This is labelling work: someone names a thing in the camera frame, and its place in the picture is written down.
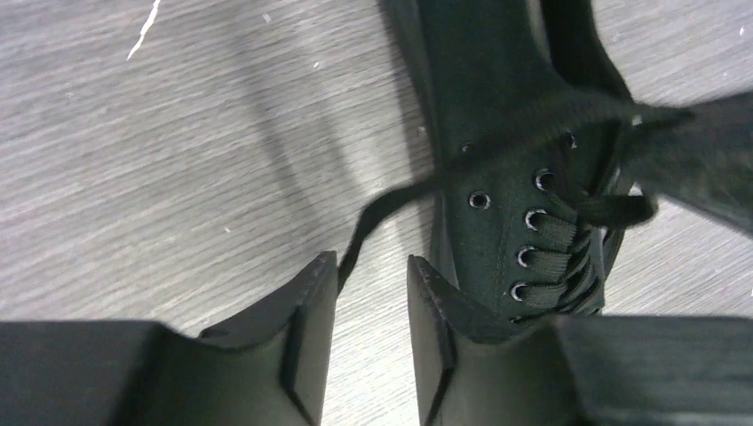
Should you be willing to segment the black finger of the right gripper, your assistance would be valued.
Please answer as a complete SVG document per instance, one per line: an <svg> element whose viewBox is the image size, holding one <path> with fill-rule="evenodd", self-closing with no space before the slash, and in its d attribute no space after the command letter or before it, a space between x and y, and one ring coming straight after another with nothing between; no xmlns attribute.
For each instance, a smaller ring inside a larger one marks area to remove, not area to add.
<svg viewBox="0 0 753 426"><path fill-rule="evenodd" d="M638 133L623 172L728 227L752 234L752 93L690 108L681 123Z"/></svg>

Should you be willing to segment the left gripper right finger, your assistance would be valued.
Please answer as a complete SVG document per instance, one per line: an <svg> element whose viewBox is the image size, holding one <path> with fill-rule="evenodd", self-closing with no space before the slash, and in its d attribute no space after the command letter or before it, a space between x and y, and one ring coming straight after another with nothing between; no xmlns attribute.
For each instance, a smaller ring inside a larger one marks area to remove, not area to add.
<svg viewBox="0 0 753 426"><path fill-rule="evenodd" d="M552 327L498 319L419 256L408 259L408 314L421 424L564 424L565 360Z"/></svg>

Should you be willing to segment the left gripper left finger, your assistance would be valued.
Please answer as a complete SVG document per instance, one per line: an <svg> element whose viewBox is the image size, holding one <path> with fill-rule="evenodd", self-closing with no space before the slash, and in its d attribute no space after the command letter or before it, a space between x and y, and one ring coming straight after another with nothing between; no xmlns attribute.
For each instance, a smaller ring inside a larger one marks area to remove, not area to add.
<svg viewBox="0 0 753 426"><path fill-rule="evenodd" d="M321 252L292 280L199 338L218 347L210 418L221 425L318 425L337 300L337 255Z"/></svg>

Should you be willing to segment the black canvas shoe with laces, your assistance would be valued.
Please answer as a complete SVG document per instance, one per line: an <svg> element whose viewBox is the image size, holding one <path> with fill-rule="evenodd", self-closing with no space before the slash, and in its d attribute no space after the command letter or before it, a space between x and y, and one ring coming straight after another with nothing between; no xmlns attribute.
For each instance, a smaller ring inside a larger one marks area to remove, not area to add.
<svg viewBox="0 0 753 426"><path fill-rule="evenodd" d="M504 146L497 128L556 91L630 92L599 40L589 1L384 1L416 90L436 169ZM600 230L566 196L625 195L622 126L565 130L503 166L449 178L435 194L430 261L453 286L520 325L597 315L623 233Z"/></svg>

